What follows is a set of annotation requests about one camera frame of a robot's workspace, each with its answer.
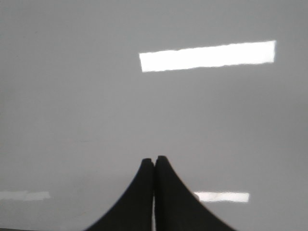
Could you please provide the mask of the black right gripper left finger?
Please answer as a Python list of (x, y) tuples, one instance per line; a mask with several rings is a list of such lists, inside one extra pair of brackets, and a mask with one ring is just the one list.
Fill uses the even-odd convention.
[(151, 231), (154, 196), (154, 164), (150, 158), (141, 165), (118, 201), (88, 231)]

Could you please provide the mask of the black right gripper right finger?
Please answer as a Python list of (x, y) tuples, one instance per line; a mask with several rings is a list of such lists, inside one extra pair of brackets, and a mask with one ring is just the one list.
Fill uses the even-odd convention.
[(157, 231), (234, 230), (195, 198), (165, 156), (159, 156), (155, 163), (154, 200)]

